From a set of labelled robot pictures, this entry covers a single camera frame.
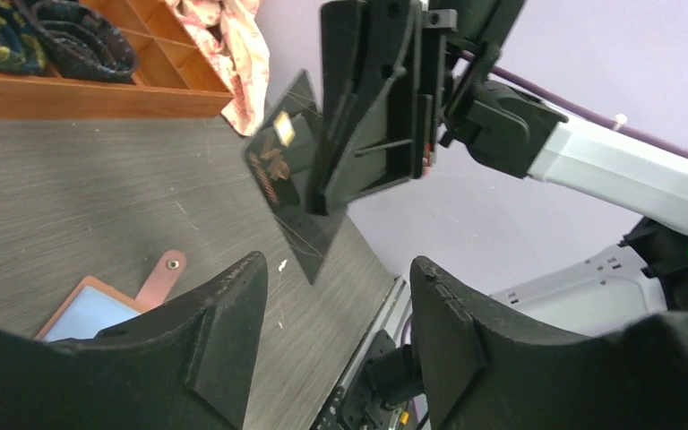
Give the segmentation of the brown leather card holder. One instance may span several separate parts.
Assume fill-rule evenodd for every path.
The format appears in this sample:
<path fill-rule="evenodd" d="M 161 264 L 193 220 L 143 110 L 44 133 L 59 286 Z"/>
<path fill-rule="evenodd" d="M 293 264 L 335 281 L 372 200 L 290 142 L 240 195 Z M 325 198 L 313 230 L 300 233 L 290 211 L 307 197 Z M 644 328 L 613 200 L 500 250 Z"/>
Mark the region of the brown leather card holder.
<path fill-rule="evenodd" d="M 36 339 L 91 339 L 99 331 L 144 314 L 165 303 L 185 267 L 184 253 L 166 251 L 135 297 L 86 276 L 39 330 Z"/>

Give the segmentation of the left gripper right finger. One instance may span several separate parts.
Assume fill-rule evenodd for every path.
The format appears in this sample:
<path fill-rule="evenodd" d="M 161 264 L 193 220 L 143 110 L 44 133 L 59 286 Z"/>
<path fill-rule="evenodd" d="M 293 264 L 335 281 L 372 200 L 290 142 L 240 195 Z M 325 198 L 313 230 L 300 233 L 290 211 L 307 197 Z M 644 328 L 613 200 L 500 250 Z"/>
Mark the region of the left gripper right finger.
<path fill-rule="evenodd" d="M 537 321 L 419 256 L 413 342 L 434 429 L 688 429 L 688 313 L 591 338 Z"/>

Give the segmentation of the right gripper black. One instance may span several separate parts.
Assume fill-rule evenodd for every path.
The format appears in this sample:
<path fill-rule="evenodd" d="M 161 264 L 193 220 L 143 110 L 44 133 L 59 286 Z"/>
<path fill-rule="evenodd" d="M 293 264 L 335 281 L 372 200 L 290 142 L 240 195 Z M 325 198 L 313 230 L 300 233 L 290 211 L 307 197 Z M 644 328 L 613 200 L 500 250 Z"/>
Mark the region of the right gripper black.
<path fill-rule="evenodd" d="M 419 1 L 331 1 L 320 9 L 322 125 L 305 203 L 331 215 L 407 182 L 434 162 L 435 148 L 462 143 L 476 162 L 524 176 L 529 126 L 525 100 L 489 79 L 522 1 L 427 1 L 425 23 L 438 72 L 429 137 L 418 120 L 424 28 Z"/>

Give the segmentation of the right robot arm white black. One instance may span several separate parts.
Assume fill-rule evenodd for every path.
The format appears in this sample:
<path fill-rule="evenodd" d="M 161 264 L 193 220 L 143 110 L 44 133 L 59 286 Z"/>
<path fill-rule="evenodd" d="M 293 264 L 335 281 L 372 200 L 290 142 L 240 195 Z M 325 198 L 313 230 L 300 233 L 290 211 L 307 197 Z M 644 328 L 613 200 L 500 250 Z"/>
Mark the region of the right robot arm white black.
<path fill-rule="evenodd" d="M 688 153 L 497 66 L 521 1 L 330 1 L 319 11 L 322 130 L 305 206 L 329 216 L 418 179 L 437 146 L 641 215 L 616 245 L 496 295 L 596 336 L 688 312 Z"/>

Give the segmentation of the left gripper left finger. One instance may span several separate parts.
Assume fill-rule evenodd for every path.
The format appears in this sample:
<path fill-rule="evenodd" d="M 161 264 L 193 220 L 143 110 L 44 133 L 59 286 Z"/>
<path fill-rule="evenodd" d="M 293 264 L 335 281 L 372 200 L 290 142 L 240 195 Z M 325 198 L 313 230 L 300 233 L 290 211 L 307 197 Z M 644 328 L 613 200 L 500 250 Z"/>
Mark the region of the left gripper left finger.
<path fill-rule="evenodd" d="M 267 296 L 253 251 L 90 340 L 0 330 L 0 429 L 240 429 Z"/>

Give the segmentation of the black gold credit card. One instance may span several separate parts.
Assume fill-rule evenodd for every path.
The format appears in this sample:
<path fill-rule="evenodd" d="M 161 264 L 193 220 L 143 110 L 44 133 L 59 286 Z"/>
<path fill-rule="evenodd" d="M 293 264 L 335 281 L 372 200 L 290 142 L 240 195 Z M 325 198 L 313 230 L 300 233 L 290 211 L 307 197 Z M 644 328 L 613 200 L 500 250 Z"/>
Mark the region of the black gold credit card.
<path fill-rule="evenodd" d="M 308 71 L 302 69 L 243 148 L 244 162 L 311 284 L 346 214 L 313 215 L 306 208 L 321 123 Z"/>

